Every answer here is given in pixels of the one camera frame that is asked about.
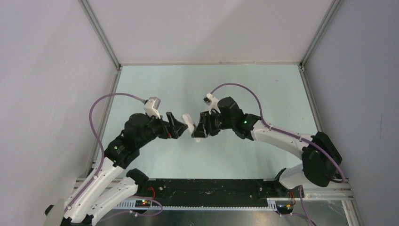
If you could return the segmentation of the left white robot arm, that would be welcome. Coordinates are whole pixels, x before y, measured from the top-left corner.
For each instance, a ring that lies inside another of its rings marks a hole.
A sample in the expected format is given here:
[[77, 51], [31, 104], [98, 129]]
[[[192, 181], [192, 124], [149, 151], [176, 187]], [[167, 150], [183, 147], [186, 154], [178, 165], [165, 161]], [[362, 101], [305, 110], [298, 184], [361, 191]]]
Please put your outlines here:
[[102, 153], [100, 163], [67, 201], [50, 205], [46, 211], [46, 226], [95, 226], [117, 204], [129, 196], [143, 196], [149, 190], [148, 177], [138, 169], [129, 170], [112, 189], [106, 187], [139, 156], [140, 148], [156, 138], [178, 139], [186, 130], [195, 129], [191, 116], [183, 122], [167, 112], [167, 121], [154, 115], [135, 113], [125, 123], [121, 133]]

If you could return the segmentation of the white remote control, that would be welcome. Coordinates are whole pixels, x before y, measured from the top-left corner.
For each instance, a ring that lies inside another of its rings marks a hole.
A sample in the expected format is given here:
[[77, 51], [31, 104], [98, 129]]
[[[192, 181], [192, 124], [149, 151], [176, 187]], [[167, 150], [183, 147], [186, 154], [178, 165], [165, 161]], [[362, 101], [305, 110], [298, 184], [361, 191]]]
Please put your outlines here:
[[201, 141], [201, 138], [193, 137], [194, 130], [196, 128], [196, 125], [194, 123], [194, 120], [192, 119], [191, 115], [188, 113], [185, 113], [182, 115], [182, 119], [184, 123], [188, 126], [188, 131], [191, 135], [191, 137], [195, 140], [195, 142], [199, 143]]

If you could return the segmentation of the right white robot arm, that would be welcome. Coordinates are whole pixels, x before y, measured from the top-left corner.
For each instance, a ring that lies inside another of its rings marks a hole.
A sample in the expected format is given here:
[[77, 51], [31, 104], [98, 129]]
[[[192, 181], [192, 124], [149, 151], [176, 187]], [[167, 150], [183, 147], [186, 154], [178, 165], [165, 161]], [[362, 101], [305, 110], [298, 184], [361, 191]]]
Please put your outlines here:
[[267, 124], [261, 116], [243, 113], [232, 97], [218, 100], [208, 95], [204, 100], [209, 110], [200, 113], [198, 123], [194, 123], [189, 114], [182, 116], [197, 142], [230, 129], [241, 139], [270, 144], [301, 160], [294, 167], [282, 169], [275, 177], [276, 195], [285, 197], [293, 188], [305, 184], [327, 187], [339, 172], [342, 157], [327, 134], [294, 133]]

